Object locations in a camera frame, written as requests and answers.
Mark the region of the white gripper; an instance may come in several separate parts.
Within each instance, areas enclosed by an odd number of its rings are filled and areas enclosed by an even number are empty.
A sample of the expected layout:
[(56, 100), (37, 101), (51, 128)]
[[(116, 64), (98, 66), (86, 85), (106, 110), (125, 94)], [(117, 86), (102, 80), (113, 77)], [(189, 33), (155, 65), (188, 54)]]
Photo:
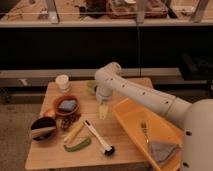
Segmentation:
[(104, 102), (108, 102), (111, 98), (111, 90), (104, 86), (98, 86), (96, 90), (96, 99), (99, 104), (99, 118), (104, 120), (109, 112), (109, 106), (106, 104), (102, 104)]

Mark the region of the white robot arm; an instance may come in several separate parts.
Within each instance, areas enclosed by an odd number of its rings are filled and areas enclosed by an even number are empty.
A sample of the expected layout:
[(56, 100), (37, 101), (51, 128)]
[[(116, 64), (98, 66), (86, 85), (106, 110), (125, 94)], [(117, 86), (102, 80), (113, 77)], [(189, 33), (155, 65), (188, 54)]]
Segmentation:
[(144, 105), (184, 130), (181, 171), (213, 171), (213, 99), (187, 102), (120, 76), (121, 66), (111, 62), (95, 72), (96, 98), (108, 101), (112, 91)]

